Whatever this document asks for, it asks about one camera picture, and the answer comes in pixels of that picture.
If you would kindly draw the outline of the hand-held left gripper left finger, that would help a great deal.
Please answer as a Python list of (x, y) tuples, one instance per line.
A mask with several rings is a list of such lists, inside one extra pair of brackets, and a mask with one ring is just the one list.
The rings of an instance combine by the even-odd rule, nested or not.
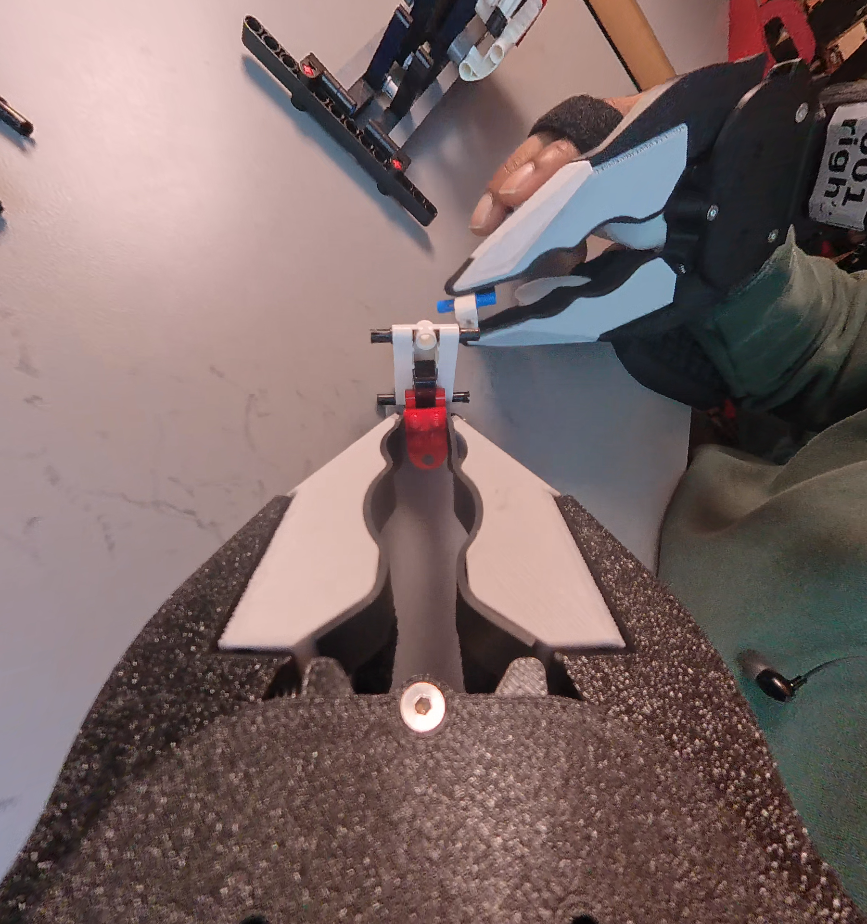
[(401, 421), (383, 421), (284, 497), (280, 521), (217, 642), (333, 659), (356, 691), (392, 687), (396, 615), (381, 532), (395, 508)]

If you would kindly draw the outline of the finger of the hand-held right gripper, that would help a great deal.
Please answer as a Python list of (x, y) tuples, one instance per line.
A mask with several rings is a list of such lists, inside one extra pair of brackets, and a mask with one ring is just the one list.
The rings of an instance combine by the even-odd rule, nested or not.
[(479, 322), (482, 347), (593, 343), (669, 306), (678, 275), (652, 251), (608, 248), (567, 275), (520, 283), (514, 303)]
[(577, 248), (602, 230), (630, 248), (661, 248), (663, 210), (687, 167), (688, 131), (678, 125), (602, 164), (562, 167), (474, 250), (446, 282), (446, 293), (520, 278), (546, 255)]

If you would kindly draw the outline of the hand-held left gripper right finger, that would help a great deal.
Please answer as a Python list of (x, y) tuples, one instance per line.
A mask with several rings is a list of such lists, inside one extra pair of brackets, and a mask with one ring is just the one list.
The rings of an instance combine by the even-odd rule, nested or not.
[(627, 651), (563, 512), (563, 497), (461, 417), (448, 423), (459, 551), (456, 626), (467, 691), (495, 691), (520, 658), (573, 691), (566, 656)]

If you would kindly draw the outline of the small white blue brick piece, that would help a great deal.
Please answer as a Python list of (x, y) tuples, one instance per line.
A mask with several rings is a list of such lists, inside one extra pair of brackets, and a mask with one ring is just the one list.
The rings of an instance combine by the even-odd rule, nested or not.
[(479, 325), (482, 308), (489, 308), (497, 303), (494, 289), (479, 293), (470, 293), (458, 297), (440, 299), (436, 304), (439, 314), (451, 314), (460, 328), (471, 329)]

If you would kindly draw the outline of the red white black brick subassembly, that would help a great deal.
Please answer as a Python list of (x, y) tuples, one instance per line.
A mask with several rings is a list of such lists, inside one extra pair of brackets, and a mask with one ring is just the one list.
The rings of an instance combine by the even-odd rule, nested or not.
[(479, 336), (477, 314), (458, 322), (422, 320), (370, 331), (373, 344), (393, 349), (393, 391), (378, 394), (376, 404), (401, 412), (408, 459), (415, 468), (435, 470), (447, 460), (447, 407), (470, 400), (468, 392), (455, 389), (459, 347)]

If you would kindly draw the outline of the person's right forearm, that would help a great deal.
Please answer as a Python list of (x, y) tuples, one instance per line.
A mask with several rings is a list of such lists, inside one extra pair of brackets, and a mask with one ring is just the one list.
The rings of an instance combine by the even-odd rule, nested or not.
[(793, 230), (690, 331), (740, 407), (813, 433), (867, 421), (867, 271), (809, 256)]

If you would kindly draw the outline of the grey desk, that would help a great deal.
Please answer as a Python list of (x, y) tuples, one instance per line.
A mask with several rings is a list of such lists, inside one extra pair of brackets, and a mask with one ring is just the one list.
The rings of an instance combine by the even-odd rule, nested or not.
[(257, 17), (341, 80), (393, 2), (0, 2), (0, 879), (117, 659), (277, 494), (375, 422), (389, 348), (473, 249), (542, 112), (632, 91), (549, 2), (409, 139), (417, 225), (252, 60)]

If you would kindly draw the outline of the person's right hand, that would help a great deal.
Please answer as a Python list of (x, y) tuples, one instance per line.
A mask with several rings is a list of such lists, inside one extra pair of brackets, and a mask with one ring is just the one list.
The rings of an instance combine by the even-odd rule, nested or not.
[(580, 94), (542, 115), (493, 175), (472, 213), (473, 234), (492, 234), (562, 167), (605, 141), (641, 97), (641, 93), (612, 98)]

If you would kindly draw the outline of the wooden plank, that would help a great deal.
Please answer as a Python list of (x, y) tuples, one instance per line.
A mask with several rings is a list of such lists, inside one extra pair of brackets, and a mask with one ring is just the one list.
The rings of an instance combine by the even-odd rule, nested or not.
[(626, 74), (639, 90), (676, 76), (641, 7), (636, 1), (586, 1)]

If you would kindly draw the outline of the partly built toy brick vehicle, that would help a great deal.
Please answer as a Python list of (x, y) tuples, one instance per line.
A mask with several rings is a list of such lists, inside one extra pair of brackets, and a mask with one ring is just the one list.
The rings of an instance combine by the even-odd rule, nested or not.
[(338, 78), (313, 53), (293, 57), (263, 23), (244, 18), (242, 43), (371, 177), (377, 189), (428, 226), (436, 207), (407, 176), (407, 139), (459, 80), (493, 74), (532, 29), (545, 1), (399, 2)]

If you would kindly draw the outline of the person's green sweater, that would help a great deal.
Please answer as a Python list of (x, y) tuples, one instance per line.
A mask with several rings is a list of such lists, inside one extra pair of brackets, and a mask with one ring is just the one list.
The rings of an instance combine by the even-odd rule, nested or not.
[[(740, 680), (821, 855), (867, 915), (867, 421), (784, 465), (703, 446), (663, 521), (659, 575)], [(839, 659), (778, 703), (742, 673)]]

